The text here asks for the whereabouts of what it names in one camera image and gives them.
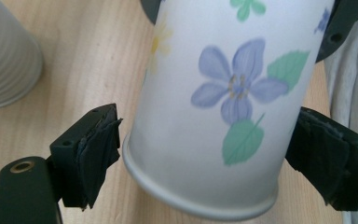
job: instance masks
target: ribbed cup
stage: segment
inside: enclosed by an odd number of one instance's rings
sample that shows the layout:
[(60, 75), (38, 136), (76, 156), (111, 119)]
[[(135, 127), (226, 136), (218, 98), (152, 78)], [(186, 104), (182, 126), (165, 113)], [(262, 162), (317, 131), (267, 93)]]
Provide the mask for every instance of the ribbed cup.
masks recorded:
[(37, 43), (0, 2), (0, 106), (25, 95), (41, 69), (42, 54)]

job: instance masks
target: purple flower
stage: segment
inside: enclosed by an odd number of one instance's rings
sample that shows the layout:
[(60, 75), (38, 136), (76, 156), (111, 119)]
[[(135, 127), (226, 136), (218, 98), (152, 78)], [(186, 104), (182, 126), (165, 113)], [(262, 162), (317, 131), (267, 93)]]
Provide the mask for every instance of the purple flower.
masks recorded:
[(324, 10), (324, 14), (322, 15), (321, 20), (319, 21), (318, 27), (316, 27), (315, 31), (313, 33), (316, 34), (316, 32), (324, 32), (327, 28), (327, 23), (330, 19), (330, 11), (327, 10), (327, 8)]
[(200, 72), (212, 79), (202, 84), (192, 95), (191, 104), (209, 108), (225, 95), (221, 114), (223, 120), (233, 124), (250, 119), (253, 106), (249, 95), (258, 103), (266, 104), (288, 92), (287, 83), (273, 77), (259, 78), (263, 70), (264, 39), (254, 39), (240, 46), (232, 60), (232, 72), (222, 51), (207, 47), (200, 55)]

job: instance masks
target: paper cup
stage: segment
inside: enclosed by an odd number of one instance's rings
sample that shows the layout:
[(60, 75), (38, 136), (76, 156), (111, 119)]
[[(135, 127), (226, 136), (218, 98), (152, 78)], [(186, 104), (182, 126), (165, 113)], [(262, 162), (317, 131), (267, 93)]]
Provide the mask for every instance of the paper cup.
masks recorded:
[(42, 54), (37, 43), (0, 2), (0, 106), (25, 95), (41, 70)]
[(202, 217), (266, 212), (332, 5), (162, 1), (123, 147), (138, 183)]

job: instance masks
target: white cloth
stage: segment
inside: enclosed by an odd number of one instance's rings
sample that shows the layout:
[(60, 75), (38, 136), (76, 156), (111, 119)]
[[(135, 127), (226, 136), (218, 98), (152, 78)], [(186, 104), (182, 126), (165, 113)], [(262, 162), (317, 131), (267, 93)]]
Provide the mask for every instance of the white cloth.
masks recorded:
[[(358, 133), (358, 21), (342, 46), (324, 60), (331, 118)], [(358, 212), (345, 224), (358, 224)]]

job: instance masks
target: wooden table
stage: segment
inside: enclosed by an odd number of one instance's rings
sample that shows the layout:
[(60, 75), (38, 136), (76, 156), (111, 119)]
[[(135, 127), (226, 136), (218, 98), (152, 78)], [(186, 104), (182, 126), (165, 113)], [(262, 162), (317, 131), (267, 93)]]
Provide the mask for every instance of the wooden table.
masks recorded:
[[(117, 103), (131, 128), (151, 47), (153, 25), (139, 0), (4, 0), (39, 42), (42, 77), (15, 104), (0, 108), (0, 169), (27, 156), (49, 156), (49, 144), (99, 105)], [(305, 105), (328, 114), (323, 65), (316, 66)], [(92, 210), (64, 208), (69, 223), (217, 223), (170, 208), (140, 189), (123, 161), (107, 173)], [(280, 195), (264, 216), (242, 223), (342, 223), (341, 214), (285, 163)]]

